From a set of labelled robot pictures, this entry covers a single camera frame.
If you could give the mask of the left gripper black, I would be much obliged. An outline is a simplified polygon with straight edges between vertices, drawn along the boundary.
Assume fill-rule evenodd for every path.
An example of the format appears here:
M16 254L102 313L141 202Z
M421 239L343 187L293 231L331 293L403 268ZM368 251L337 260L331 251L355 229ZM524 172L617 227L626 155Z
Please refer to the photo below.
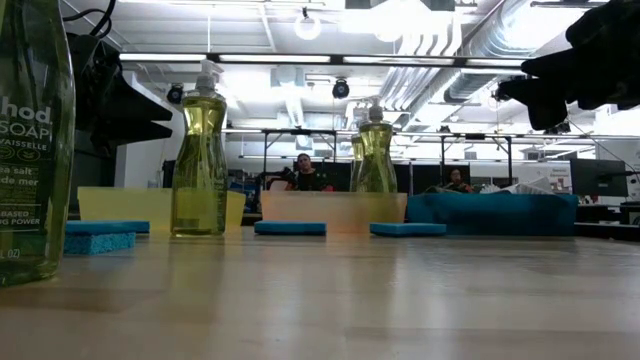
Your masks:
M97 152L112 155L124 145L170 138L170 110L129 85L119 52L96 35L67 33L75 83L75 128L89 135Z

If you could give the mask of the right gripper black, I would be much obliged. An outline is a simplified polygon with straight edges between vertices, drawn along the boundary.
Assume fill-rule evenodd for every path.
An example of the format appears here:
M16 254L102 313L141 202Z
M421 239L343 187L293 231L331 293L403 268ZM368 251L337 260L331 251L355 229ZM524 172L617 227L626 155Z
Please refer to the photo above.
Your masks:
M581 108L613 104L639 105L639 0L611 0L582 15L565 34L572 49L529 59L521 64L527 75L544 78L577 64L572 99ZM527 108L533 130L547 130L567 115L563 93L541 79L501 82L497 97L513 99Z

